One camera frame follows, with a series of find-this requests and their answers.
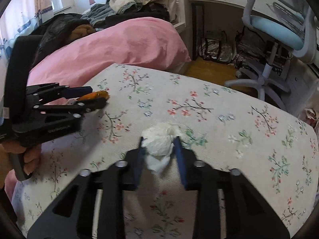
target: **office chair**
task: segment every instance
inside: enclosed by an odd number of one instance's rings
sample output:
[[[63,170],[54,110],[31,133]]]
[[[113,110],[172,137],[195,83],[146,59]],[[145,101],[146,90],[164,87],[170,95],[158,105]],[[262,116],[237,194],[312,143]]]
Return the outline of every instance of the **office chair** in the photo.
[[[281,43],[289,52],[291,52],[291,54],[301,61],[308,64],[312,63],[315,59],[317,47],[315,15],[305,0],[281,0],[281,2],[287,4],[288,7],[296,10],[297,13],[300,13],[302,17],[304,16],[302,29],[304,29],[305,38],[302,39],[283,25],[263,17],[251,15],[255,1],[256,0],[248,0],[244,9],[242,21],[249,29],[262,31],[275,39],[270,57],[266,65],[262,65],[254,60],[246,60],[247,65],[249,65],[257,74],[248,69],[240,68],[239,71],[247,75],[250,79],[226,81],[224,86],[245,86],[255,88],[258,91],[258,99],[264,101],[265,94],[268,94],[279,108],[286,111],[286,107],[279,95],[269,86],[269,84],[272,84],[284,92],[290,91],[286,82],[272,71],[272,64],[275,59],[278,44]]]

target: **pink duvet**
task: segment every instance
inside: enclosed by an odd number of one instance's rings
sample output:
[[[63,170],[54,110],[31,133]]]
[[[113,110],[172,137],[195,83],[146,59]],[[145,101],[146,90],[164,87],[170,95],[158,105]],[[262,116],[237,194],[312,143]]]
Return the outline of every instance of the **pink duvet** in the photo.
[[[82,86],[113,63],[166,70],[190,61],[173,25],[146,17],[81,38],[55,51],[30,72],[28,85]]]

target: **floral bedsheet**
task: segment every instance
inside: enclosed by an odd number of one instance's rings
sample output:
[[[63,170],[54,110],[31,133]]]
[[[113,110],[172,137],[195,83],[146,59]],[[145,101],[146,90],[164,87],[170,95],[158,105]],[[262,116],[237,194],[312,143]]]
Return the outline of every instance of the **floral bedsheet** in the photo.
[[[216,169],[241,169],[291,237],[310,215],[318,143],[292,115],[229,88],[128,65],[113,64],[87,85],[109,92],[106,108],[87,114],[81,132],[45,143],[40,169],[17,183],[12,204],[25,235],[81,169],[107,168],[160,121],[178,123],[197,158]],[[191,238],[196,195],[184,191],[175,159],[159,176],[145,169],[140,188],[124,194],[127,238]]]

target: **blue chair seat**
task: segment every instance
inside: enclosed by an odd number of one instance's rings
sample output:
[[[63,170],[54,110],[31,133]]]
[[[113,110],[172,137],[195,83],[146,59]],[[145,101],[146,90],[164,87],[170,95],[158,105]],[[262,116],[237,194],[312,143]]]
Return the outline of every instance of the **blue chair seat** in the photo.
[[[272,36],[294,50],[302,49],[304,41],[290,29],[263,17],[252,15],[250,19],[251,25],[254,28]]]

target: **chair wheel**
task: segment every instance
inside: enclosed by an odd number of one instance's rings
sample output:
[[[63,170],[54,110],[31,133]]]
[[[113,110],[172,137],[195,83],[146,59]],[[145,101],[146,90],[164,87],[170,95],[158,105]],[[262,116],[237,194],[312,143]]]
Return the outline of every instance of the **chair wheel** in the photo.
[[[240,71],[237,71],[235,76],[238,78],[238,79],[242,79],[243,78],[243,74],[240,72]]]

